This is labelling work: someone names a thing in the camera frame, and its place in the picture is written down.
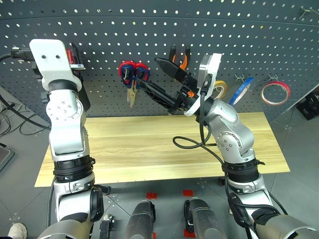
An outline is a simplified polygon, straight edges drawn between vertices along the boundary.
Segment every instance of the scissors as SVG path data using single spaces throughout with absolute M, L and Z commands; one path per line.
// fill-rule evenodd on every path
M 132 108 L 135 103 L 136 93 L 141 87 L 140 81 L 149 80 L 149 68 L 143 63 L 125 61 L 119 66 L 119 75 L 124 85 L 128 88 L 127 101 Z

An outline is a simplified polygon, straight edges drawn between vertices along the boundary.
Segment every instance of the yellow tape roll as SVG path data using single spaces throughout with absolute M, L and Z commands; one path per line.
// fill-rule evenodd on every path
M 214 85 L 214 89 L 219 88 L 220 92 L 218 96 L 215 97 L 215 99 L 221 99 L 225 96 L 227 92 L 227 84 L 224 81 L 216 81 Z

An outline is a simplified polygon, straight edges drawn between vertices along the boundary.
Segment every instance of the black cable connector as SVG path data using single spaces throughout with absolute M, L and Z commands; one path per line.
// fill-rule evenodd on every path
M 207 78 L 205 79 L 202 87 L 200 88 L 200 93 L 205 93 L 205 96 L 206 96 L 208 93 L 210 84 L 211 84 L 211 76 L 208 75 Z
M 11 52 L 13 59 L 21 59 L 23 61 L 34 61 L 30 48 L 14 48 Z

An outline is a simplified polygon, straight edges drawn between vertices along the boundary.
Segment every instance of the white bracket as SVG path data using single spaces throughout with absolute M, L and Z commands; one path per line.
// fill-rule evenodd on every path
M 36 65 L 43 76 L 42 86 L 46 91 L 49 91 L 49 83 L 54 80 L 71 81 L 76 84 L 78 91 L 81 90 L 82 83 L 72 73 L 62 41 L 33 39 L 29 45 Z
M 189 110 L 184 111 L 184 115 L 191 116 L 193 115 L 200 106 L 200 89 L 206 80 L 207 77 L 211 77 L 210 86 L 208 88 L 207 95 L 205 96 L 205 100 L 207 100 L 213 94 L 214 85 L 216 82 L 216 76 L 219 68 L 219 64 L 221 61 L 222 54 L 213 53 L 212 55 L 204 55 L 203 60 L 199 66 L 198 78 L 197 78 L 197 87 L 199 88 L 197 95 L 198 98 L 195 103 L 190 107 Z

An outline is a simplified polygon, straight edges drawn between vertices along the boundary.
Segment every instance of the blue tape roll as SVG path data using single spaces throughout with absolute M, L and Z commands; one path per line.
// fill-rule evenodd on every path
M 231 106 L 236 104 L 244 96 L 253 81 L 254 78 L 250 77 L 238 88 L 234 96 L 229 101 Z

